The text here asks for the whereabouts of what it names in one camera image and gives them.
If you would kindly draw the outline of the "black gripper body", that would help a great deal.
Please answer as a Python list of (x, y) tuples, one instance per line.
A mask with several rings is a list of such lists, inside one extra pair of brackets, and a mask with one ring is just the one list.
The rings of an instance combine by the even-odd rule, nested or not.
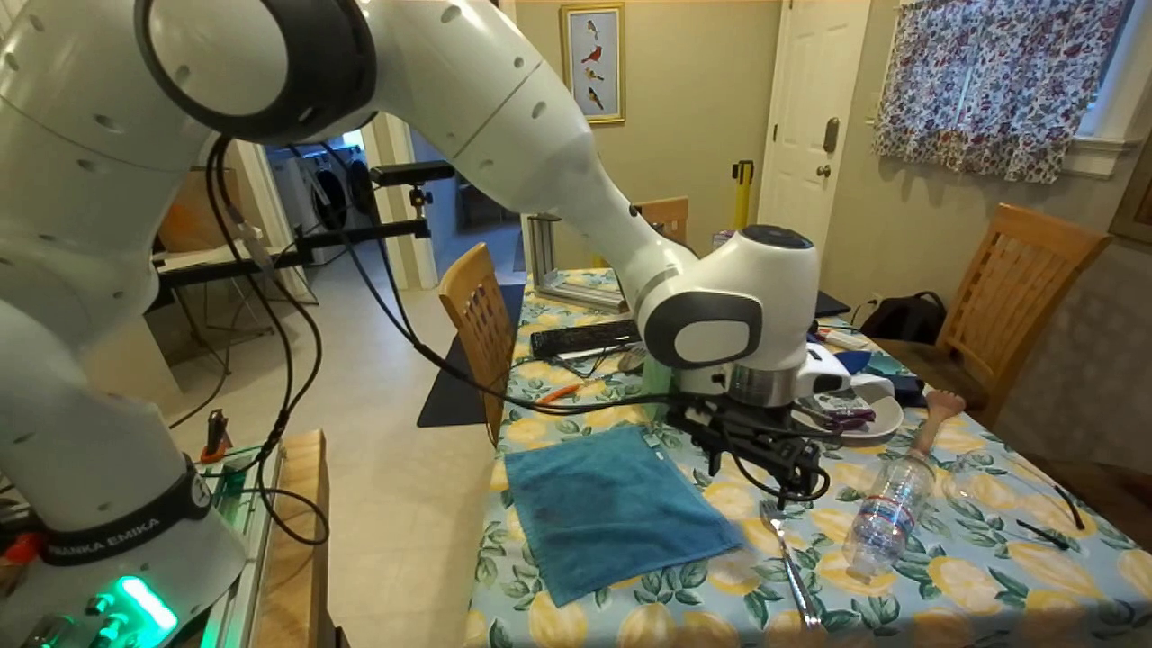
[(721, 457), (731, 457), (731, 463), (777, 504), (813, 504), (833, 486), (833, 476), (819, 469), (819, 447), (787, 410), (677, 396), (665, 422), (692, 437), (710, 473), (721, 473)]

